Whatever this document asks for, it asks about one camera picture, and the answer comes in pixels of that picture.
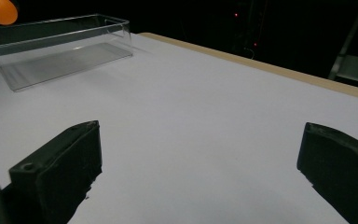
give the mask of white tabletop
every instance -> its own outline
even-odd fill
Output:
[[[97,119],[103,173],[70,223],[347,223],[296,168],[306,122],[358,139],[358,98],[132,34],[134,55],[13,92],[0,75],[0,186]]]

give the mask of dark background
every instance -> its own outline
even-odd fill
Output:
[[[358,0],[17,0],[16,23],[102,13],[131,32],[165,35],[327,78],[358,14]],[[349,52],[358,55],[358,32]]]

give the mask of clear plastic container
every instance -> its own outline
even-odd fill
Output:
[[[114,17],[0,26],[0,72],[13,91],[130,56],[130,22]]]

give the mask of container rim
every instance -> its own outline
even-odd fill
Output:
[[[108,20],[120,21],[121,23],[105,25],[105,26],[95,27],[95,28],[89,28],[89,29],[86,29],[86,30],[73,31],[73,32],[68,32],[68,33],[64,33],[64,34],[59,34],[59,35],[50,35],[50,36],[46,36],[46,37],[40,37],[40,38],[35,38],[35,39],[29,39],[29,40],[23,40],[23,41],[3,44],[3,45],[0,45],[0,48],[9,47],[9,46],[15,46],[15,45],[19,45],[19,44],[32,43],[32,42],[35,42],[35,41],[40,41],[42,39],[50,39],[50,38],[55,38],[55,37],[59,37],[59,36],[79,34],[79,33],[87,32],[87,31],[98,30],[98,29],[101,29],[101,28],[114,27],[114,26],[119,26],[119,25],[129,24],[130,23],[130,21],[128,21],[128,20],[124,20],[124,19],[120,19],[120,18],[116,18],[116,17],[111,17],[111,16],[106,16],[106,15],[101,14],[101,13],[93,13],[93,14],[88,14],[88,15],[83,15],[83,16],[73,16],[73,17],[67,17],[67,18],[43,20],[43,21],[31,21],[31,22],[18,23],[18,24],[9,25],[9,26],[0,26],[0,30],[13,28],[13,27],[19,27],[19,26],[25,26],[25,25],[34,25],[34,24],[48,23],[48,22],[55,22],[55,21],[69,21],[69,20],[74,20],[74,19],[95,17],[95,16],[103,17],[103,18],[106,18]]]

